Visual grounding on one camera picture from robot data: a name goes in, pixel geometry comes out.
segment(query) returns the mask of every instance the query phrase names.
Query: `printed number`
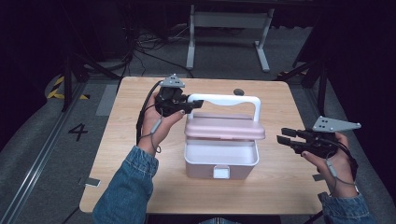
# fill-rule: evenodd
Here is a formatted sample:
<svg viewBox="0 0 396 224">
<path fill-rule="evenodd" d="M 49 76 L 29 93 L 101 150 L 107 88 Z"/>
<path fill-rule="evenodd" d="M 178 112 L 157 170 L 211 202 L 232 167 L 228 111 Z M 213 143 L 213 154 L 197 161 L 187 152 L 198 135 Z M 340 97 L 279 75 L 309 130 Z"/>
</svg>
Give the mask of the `printed number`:
<svg viewBox="0 0 396 224">
<path fill-rule="evenodd" d="M 82 133 L 87 133 L 88 132 L 88 131 L 84 131 L 84 127 L 85 127 L 85 124 L 80 123 L 77 127 L 73 128 L 72 130 L 69 131 L 69 133 L 78 133 L 76 142 L 79 141 L 79 138 L 81 137 Z"/>
</svg>

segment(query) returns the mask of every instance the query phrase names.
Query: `metal rail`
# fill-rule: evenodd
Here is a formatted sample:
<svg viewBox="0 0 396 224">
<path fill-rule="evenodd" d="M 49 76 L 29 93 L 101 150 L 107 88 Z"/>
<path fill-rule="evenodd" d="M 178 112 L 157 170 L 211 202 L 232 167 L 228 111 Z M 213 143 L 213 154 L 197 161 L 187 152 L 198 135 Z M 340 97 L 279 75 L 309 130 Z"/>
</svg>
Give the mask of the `metal rail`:
<svg viewBox="0 0 396 224">
<path fill-rule="evenodd" d="M 67 121 L 67 118 L 70 116 L 73 107 L 78 101 L 79 96 L 83 93 L 87 83 L 78 83 L 76 85 L 76 89 L 73 93 L 73 100 L 70 106 L 64 111 L 59 118 L 57 119 L 54 127 L 52 128 L 47 141 L 44 146 L 41 148 L 40 153 L 38 154 L 35 162 L 32 167 L 28 171 L 26 177 L 24 178 L 19 190 L 17 191 L 14 199 L 9 205 L 7 211 L 3 215 L 0 220 L 0 224 L 11 224 L 14 223 L 20 214 L 23 206 L 25 205 L 30 193 L 32 192 L 35 183 L 40 177 L 42 171 L 44 170 L 45 165 L 47 164 L 48 159 L 50 158 L 50 154 L 53 151 L 64 124 Z"/>
</svg>

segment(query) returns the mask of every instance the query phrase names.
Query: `basket handle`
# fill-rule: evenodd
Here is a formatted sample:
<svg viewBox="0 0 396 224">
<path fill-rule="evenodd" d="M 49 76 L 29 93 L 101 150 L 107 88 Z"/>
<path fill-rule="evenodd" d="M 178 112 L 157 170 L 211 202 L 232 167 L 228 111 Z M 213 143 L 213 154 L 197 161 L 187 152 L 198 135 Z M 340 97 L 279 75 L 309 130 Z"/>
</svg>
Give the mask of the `basket handle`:
<svg viewBox="0 0 396 224">
<path fill-rule="evenodd" d="M 256 96 L 237 96 L 237 95 L 221 95 L 221 94 L 201 94 L 194 93 L 188 98 L 188 102 L 191 103 L 196 100 L 205 100 L 214 105 L 239 105 L 241 103 L 252 103 L 255 106 L 254 121 L 260 119 L 260 109 L 262 102 L 259 97 Z M 188 119 L 192 119 L 192 112 L 189 114 Z"/>
</svg>

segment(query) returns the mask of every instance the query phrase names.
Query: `pink basket lid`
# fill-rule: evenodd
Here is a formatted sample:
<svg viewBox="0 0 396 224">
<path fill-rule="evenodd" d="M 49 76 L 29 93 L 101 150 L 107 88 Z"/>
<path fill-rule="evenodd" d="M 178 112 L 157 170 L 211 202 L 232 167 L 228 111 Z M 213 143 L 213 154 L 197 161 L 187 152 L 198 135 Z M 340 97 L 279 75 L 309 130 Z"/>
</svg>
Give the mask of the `pink basket lid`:
<svg viewBox="0 0 396 224">
<path fill-rule="evenodd" d="M 194 113 L 187 119 L 184 133 L 189 137 L 258 140 L 265 138 L 265 130 L 249 115 Z"/>
</svg>

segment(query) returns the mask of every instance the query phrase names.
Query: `denim sleeve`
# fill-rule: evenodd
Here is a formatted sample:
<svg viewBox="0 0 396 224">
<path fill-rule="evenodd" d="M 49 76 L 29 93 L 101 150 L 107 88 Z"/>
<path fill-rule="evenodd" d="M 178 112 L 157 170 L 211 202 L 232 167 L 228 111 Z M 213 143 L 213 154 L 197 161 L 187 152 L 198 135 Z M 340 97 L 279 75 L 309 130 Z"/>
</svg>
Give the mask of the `denim sleeve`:
<svg viewBox="0 0 396 224">
<path fill-rule="evenodd" d="M 323 192 L 319 194 L 319 199 L 323 205 L 323 216 L 326 223 L 375 223 L 361 194 L 354 198 L 334 198 Z"/>
<path fill-rule="evenodd" d="M 93 208 L 94 223 L 144 223 L 158 160 L 133 147 Z"/>
</svg>

